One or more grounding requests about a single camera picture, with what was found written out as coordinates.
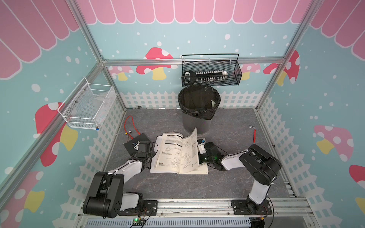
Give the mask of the sketch tutorial book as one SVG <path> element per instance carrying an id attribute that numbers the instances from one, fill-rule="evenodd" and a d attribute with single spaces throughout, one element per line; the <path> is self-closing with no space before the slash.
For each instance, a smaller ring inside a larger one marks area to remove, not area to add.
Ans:
<path id="1" fill-rule="evenodd" d="M 157 137 L 156 155 L 152 158 L 151 173 L 207 175 L 208 166 L 199 163 L 197 129 L 188 137 L 180 133 L 164 133 Z"/>

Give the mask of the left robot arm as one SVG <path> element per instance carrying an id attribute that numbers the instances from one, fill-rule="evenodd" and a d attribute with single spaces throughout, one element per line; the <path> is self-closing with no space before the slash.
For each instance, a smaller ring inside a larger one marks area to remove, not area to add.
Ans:
<path id="1" fill-rule="evenodd" d="M 151 160 L 159 149 L 155 142 L 141 141 L 138 149 L 123 165 L 108 172 L 97 172 L 84 200 L 84 214 L 115 218 L 120 211 L 140 214 L 150 210 L 143 194 L 124 192 L 124 184 L 145 169 L 151 169 Z"/>

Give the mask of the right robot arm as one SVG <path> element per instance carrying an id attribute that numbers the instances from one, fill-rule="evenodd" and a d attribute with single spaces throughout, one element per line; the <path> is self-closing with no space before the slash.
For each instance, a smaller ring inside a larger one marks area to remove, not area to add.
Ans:
<path id="1" fill-rule="evenodd" d="M 272 214 L 267 195 L 282 167 L 278 159 L 256 144 L 242 152 L 223 155 L 223 150 L 214 143 L 198 140 L 198 150 L 200 163 L 206 163 L 222 172 L 246 168 L 253 176 L 254 182 L 247 198 L 232 201 L 235 215 L 254 215 L 261 212 Z"/>

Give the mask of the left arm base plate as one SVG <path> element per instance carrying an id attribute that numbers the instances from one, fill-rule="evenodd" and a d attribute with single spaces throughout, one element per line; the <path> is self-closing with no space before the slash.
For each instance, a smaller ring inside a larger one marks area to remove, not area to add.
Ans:
<path id="1" fill-rule="evenodd" d="M 118 213 L 119 216 L 155 216 L 157 214 L 157 200 L 145 200 L 133 209 L 126 209 Z"/>

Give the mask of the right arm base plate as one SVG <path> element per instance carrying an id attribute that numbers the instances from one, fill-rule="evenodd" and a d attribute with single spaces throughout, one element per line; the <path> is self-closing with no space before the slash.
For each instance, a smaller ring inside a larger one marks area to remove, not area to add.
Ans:
<path id="1" fill-rule="evenodd" d="M 231 200 L 231 207 L 235 215 L 272 215 L 272 206 L 266 199 L 261 204 L 256 204 L 253 201 L 246 199 Z"/>

